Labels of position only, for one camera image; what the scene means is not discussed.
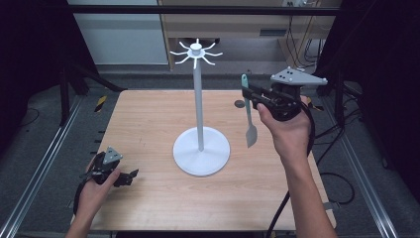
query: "wooden table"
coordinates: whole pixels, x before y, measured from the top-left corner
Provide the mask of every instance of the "wooden table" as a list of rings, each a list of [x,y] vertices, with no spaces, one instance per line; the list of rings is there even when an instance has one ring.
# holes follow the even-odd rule
[[[114,187],[97,213],[94,230],[267,230],[287,184],[271,134],[253,110],[259,131],[247,148],[248,129],[239,90],[203,91],[204,126],[222,132],[231,156],[218,173],[197,178],[175,163],[172,146],[185,130],[196,126],[194,91],[128,90],[121,93],[100,151],[112,146],[124,156],[119,168],[139,169],[130,186]],[[312,174],[322,200],[328,201],[313,156]],[[335,226],[331,210],[327,211]],[[290,202],[275,230],[294,230]]]

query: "white pole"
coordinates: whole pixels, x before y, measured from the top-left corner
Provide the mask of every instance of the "white pole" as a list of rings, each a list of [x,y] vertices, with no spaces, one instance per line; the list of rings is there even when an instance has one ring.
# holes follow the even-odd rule
[[[203,139],[203,101],[202,101],[202,88],[201,88],[201,66],[200,59],[196,59],[196,67],[193,71],[194,76],[194,91],[195,91],[195,107],[197,117],[197,135],[198,135],[198,150],[204,150]]]

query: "floor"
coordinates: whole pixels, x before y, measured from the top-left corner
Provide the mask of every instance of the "floor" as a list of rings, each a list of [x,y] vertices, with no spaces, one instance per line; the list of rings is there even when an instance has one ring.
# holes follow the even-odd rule
[[[276,39],[222,39],[211,52],[224,54],[210,59],[216,63],[214,66],[202,64],[204,89],[239,89],[242,73],[248,74],[250,80],[267,83],[271,74],[286,67]],[[98,67],[104,77],[130,89],[193,88],[191,62],[177,64],[173,70],[167,66],[139,66],[141,70],[122,72],[120,68]],[[68,229],[78,176],[97,153],[119,94],[90,79],[87,82],[88,95],[70,93],[75,113],[66,132],[58,127],[58,87],[31,98],[22,127],[11,147],[1,155],[0,224],[3,226],[0,232],[11,227],[16,237],[62,237]],[[319,108],[312,110],[317,132],[332,127],[335,124],[331,116],[333,95],[319,97],[313,87],[304,87],[302,92],[311,96],[313,104]],[[107,99],[102,110],[94,112],[98,99],[104,95]],[[349,99],[345,113],[350,115],[345,133],[319,165],[330,199],[340,203],[334,209],[337,233],[340,237],[420,237],[420,205],[398,173],[383,168],[363,123],[363,115],[357,111],[357,99],[348,96],[345,99]],[[313,148],[316,159],[322,157],[337,135],[338,130],[316,141]],[[49,148],[52,141],[57,141],[56,148]],[[20,201],[23,194],[28,194],[25,202]],[[13,216],[16,209],[21,209],[24,215]],[[8,226],[10,220],[15,222],[13,226]],[[278,231],[277,235],[293,237],[293,233],[287,231]],[[90,237],[108,237],[108,232],[92,232]]]

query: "gray carpet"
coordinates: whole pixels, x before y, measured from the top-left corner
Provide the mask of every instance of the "gray carpet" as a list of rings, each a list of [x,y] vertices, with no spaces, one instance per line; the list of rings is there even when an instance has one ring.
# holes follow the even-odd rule
[[[222,39],[221,45],[217,47],[220,51],[227,53],[233,47],[224,49],[223,44],[225,46],[237,44],[238,48],[247,45],[255,47],[257,44],[262,49],[267,48],[267,44],[272,44],[271,46],[274,47],[272,51],[279,52],[279,48],[274,41],[270,41],[270,43],[269,41],[261,42],[260,45],[258,43],[244,41],[244,44],[241,45],[238,42],[223,41]],[[243,72],[250,74],[251,81],[268,85],[267,76],[281,70],[281,68],[277,69],[277,65],[284,63],[283,58],[277,55],[268,55],[264,51],[252,50],[251,52],[251,55],[247,55],[241,49],[237,51],[236,55],[235,52],[226,54],[225,61],[242,59],[238,63],[238,65],[241,65],[239,68],[234,66],[235,62],[231,63],[232,68],[223,68],[219,71],[211,71],[210,69],[205,71],[203,66],[203,88],[239,89],[241,86],[239,78]],[[250,66],[244,66],[247,62],[252,62],[253,59],[258,59],[258,61],[250,63]],[[259,71],[258,68],[264,68],[266,65],[256,64],[265,64],[266,61],[270,61],[272,67],[265,68],[262,72]],[[213,62],[216,63],[216,66],[212,69],[219,68],[224,64],[222,60],[213,60]],[[248,71],[251,66],[254,66],[251,68],[253,73]],[[174,71],[160,73],[157,70],[148,74],[107,72],[104,75],[116,84],[129,88],[193,88],[190,68],[176,68]],[[71,201],[79,183],[78,176],[92,158],[92,154],[96,153],[119,95],[119,93],[111,92],[91,80],[88,80],[88,84],[90,92],[87,96],[83,96],[75,121],[22,222],[19,229],[21,237],[28,237],[28,234],[47,237],[47,233],[42,232],[54,235],[52,237],[59,237],[59,234],[65,233],[68,229],[72,215]],[[312,97],[315,105],[325,106],[322,105],[322,100],[316,96],[313,88],[304,88],[303,92]],[[97,100],[102,95],[107,95],[107,100],[101,112],[94,112]],[[357,109],[357,103],[354,101],[346,105],[348,108],[346,113]],[[0,224],[3,224],[12,212],[14,205],[18,202],[53,139],[60,119],[59,106],[58,87],[53,87],[35,95],[31,99],[29,107],[37,109],[40,113],[39,117],[37,118],[35,110],[28,111],[23,124],[31,122],[33,119],[35,121],[22,127],[16,133],[13,144],[2,155],[0,160],[0,180],[2,181],[0,183]],[[318,133],[333,125],[326,111],[312,110],[312,114]],[[355,120],[353,120],[354,118],[349,118],[347,121],[349,124],[346,126],[346,135],[351,140],[397,233],[400,237],[420,237],[420,205],[412,197],[398,173],[383,168],[380,155],[363,120],[359,120],[357,116]],[[313,147],[316,159],[319,159],[328,147],[328,144],[323,143],[331,142],[335,135],[333,133],[316,141],[316,144],[320,144]],[[355,199],[351,203],[334,210],[337,219],[336,230],[339,236],[381,237],[340,144],[334,145],[332,150],[328,152],[321,162],[319,170],[320,172],[336,173],[345,177],[356,189]],[[351,197],[348,185],[341,179],[331,176],[324,176],[322,179],[331,199],[345,201]]]

